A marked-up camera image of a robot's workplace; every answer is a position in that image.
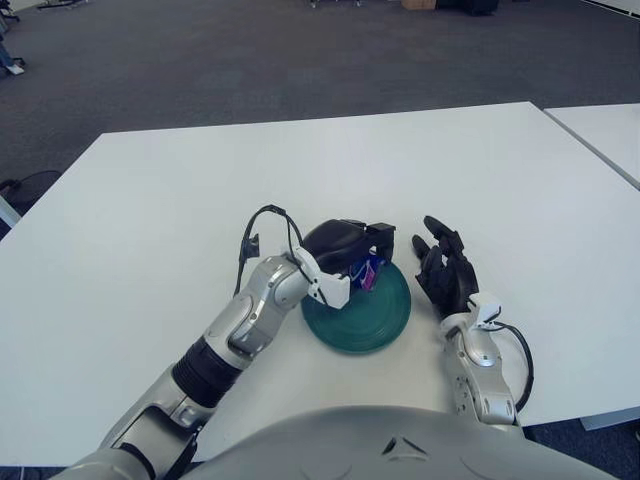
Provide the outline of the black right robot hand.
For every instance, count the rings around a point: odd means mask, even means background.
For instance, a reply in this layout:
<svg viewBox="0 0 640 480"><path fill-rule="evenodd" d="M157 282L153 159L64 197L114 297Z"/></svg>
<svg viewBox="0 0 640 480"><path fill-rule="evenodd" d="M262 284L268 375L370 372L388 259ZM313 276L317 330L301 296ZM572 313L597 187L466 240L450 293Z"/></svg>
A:
<svg viewBox="0 0 640 480"><path fill-rule="evenodd" d="M469 312L467 302L479 292L479 286L459 233L432 216L425 216L423 222L436 244L429 246L419 235L412 237L420 264L415 276L418 284L442 319Z"/></svg>

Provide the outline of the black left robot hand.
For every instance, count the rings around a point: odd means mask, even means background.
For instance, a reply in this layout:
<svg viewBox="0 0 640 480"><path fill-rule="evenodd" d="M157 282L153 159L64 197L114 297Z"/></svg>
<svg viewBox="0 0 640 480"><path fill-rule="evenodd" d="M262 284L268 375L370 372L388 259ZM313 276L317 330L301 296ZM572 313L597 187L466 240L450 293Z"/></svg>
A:
<svg viewBox="0 0 640 480"><path fill-rule="evenodd" d="M370 254L390 262L396 227L384 222L366 224L350 219L331 219L311 230L302 246L328 274L346 274Z"/></svg>

